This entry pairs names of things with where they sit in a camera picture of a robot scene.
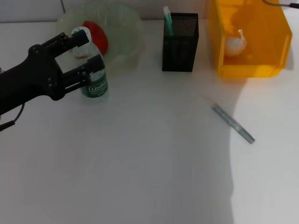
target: pen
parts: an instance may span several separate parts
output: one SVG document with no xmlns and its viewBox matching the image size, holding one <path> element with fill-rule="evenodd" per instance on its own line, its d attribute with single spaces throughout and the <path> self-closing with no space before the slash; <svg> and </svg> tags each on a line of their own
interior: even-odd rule
<svg viewBox="0 0 299 224">
<path fill-rule="evenodd" d="M 170 36 L 173 36 L 172 20 L 171 20 L 170 10 L 169 10 L 168 6 L 164 6 L 163 10 L 164 10 L 164 15 L 165 15 L 166 27 L 167 27 L 168 34 Z"/>
<path fill-rule="evenodd" d="M 252 144 L 255 139 L 243 128 L 235 119 L 230 117 L 218 104 L 214 104 L 212 109 L 220 115 L 236 132 L 239 133 L 247 142 Z"/>
</svg>

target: yellow plastic bin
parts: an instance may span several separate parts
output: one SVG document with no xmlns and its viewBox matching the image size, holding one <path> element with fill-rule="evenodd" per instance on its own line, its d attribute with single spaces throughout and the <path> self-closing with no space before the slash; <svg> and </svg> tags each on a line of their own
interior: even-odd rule
<svg viewBox="0 0 299 224">
<path fill-rule="evenodd" d="M 286 65 L 292 32 L 281 7 L 262 0 L 210 0 L 209 33 L 217 76 L 223 78 L 273 77 Z M 226 37 L 248 41 L 236 57 L 224 56 Z"/>
</svg>

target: green bottle label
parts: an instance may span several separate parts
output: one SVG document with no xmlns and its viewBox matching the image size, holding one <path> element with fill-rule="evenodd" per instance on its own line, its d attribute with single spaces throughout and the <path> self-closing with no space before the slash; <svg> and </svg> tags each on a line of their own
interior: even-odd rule
<svg viewBox="0 0 299 224">
<path fill-rule="evenodd" d="M 82 87 L 82 93 L 91 98 L 100 97 L 108 90 L 106 74 L 100 79 L 93 81 L 90 85 Z"/>
</svg>

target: water bottle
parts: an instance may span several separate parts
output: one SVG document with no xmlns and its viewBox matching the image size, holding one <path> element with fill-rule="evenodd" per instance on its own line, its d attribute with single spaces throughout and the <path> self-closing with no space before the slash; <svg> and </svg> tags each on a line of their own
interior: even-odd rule
<svg viewBox="0 0 299 224">
<path fill-rule="evenodd" d="M 76 61 L 76 66 L 79 67 L 87 62 L 88 59 L 100 54 L 102 59 L 103 56 L 97 46 L 92 42 L 92 36 L 90 30 L 87 27 L 76 27 L 73 29 L 71 34 L 78 32 L 79 30 L 84 30 L 89 42 L 82 45 L 81 47 L 73 48 L 73 57 Z M 90 74 L 90 78 L 92 83 L 87 86 L 83 86 L 81 88 L 81 92 L 84 96 L 95 98 L 99 97 L 102 99 L 106 99 L 109 96 L 108 93 L 108 83 L 106 77 L 105 68 L 95 73 Z"/>
</svg>

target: white tabletop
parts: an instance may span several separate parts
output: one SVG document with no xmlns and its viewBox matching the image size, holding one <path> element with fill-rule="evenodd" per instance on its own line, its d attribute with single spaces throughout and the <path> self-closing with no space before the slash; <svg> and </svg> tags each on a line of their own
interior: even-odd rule
<svg viewBox="0 0 299 224">
<path fill-rule="evenodd" d="M 215 77 L 206 21 L 192 73 L 161 71 L 162 21 L 145 21 L 135 67 L 108 73 L 109 99 L 80 91 L 26 103 L 0 133 L 4 224 L 281 224 L 299 219 L 299 29 L 271 79 Z M 55 23 L 0 24 L 0 67 L 55 35 Z M 63 69 L 70 65 L 62 64 Z M 250 145 L 210 106 L 256 139 Z M 4 114 L 13 119 L 19 108 Z"/>
</svg>

